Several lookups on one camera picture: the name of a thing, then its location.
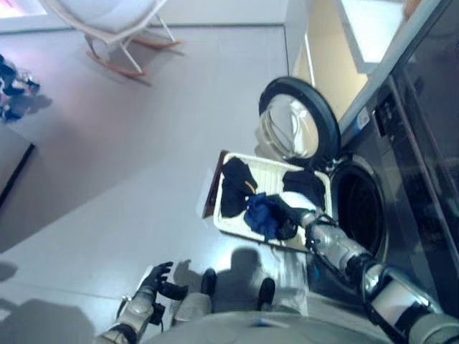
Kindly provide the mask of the robot left black hand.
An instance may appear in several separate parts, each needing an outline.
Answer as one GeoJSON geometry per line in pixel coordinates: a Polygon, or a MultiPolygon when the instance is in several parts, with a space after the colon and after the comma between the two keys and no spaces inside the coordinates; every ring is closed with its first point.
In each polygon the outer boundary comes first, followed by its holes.
{"type": "Polygon", "coordinates": [[[187,296],[189,287],[187,285],[176,285],[168,281],[168,273],[173,265],[173,262],[156,265],[152,268],[143,284],[170,300],[179,301],[187,296]]]}

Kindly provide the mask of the robot right black hand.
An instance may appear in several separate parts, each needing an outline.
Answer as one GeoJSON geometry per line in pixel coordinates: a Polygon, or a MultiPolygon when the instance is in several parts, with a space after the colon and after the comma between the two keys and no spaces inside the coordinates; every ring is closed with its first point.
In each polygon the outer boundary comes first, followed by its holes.
{"type": "Polygon", "coordinates": [[[275,218],[280,223],[276,238],[280,241],[296,236],[298,227],[302,227],[303,218],[317,211],[317,206],[306,196],[294,191],[284,191],[268,196],[268,201],[275,209],[275,218]]]}

